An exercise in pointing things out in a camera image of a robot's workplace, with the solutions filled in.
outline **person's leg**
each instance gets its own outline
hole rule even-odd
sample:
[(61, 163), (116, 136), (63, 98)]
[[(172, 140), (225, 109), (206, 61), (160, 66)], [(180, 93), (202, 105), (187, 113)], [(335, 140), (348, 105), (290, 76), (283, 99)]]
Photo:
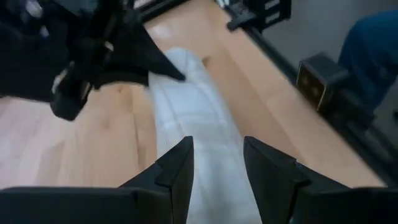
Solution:
[(374, 110), (398, 74), (398, 11), (358, 21), (346, 37), (339, 64), (353, 75), (349, 87)]

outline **black bracket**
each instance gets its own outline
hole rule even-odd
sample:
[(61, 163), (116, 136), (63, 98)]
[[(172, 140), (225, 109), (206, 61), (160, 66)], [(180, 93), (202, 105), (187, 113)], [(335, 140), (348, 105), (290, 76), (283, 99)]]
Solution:
[(230, 6), (237, 17), (228, 22), (229, 31), (244, 26), (253, 26), (262, 31), (274, 24), (290, 19), (292, 0), (247, 0)]

